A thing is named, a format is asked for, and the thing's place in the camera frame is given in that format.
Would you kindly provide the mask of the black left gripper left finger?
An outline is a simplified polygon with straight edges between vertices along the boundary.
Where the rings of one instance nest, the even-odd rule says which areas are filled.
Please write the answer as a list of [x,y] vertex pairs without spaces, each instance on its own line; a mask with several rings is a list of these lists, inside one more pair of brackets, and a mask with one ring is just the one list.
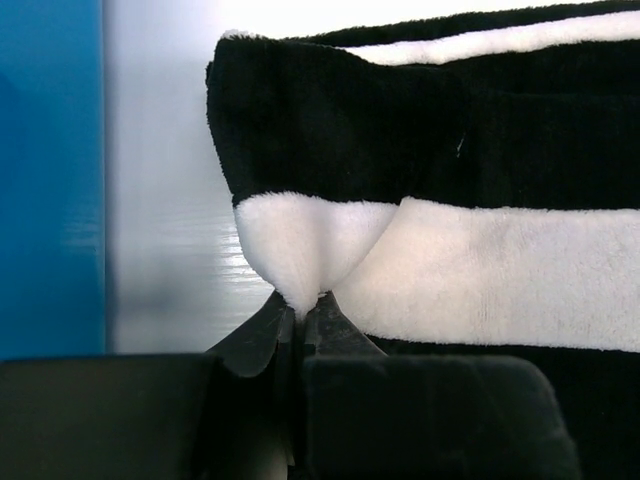
[[239,378],[257,377],[270,364],[281,339],[291,337],[294,322],[294,311],[273,291],[255,314],[206,353]]

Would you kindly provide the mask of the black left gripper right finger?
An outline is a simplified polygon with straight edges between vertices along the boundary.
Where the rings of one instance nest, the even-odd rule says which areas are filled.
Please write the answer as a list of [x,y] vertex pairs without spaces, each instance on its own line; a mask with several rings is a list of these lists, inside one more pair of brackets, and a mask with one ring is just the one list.
[[302,355],[385,356],[341,311],[332,292],[321,296],[302,326]]

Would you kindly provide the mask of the black white striped towel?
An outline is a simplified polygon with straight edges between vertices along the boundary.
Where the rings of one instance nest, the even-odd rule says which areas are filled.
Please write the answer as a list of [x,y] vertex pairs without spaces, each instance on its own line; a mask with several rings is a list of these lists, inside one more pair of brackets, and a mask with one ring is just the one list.
[[206,83],[243,254],[297,314],[517,349],[585,477],[638,477],[637,2],[227,33]]

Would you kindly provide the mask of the blue kids suitcase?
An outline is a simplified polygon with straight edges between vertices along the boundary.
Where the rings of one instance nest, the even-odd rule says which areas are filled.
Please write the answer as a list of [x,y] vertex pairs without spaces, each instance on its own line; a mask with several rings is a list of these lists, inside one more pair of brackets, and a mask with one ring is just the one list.
[[1,355],[105,349],[102,5],[1,5]]

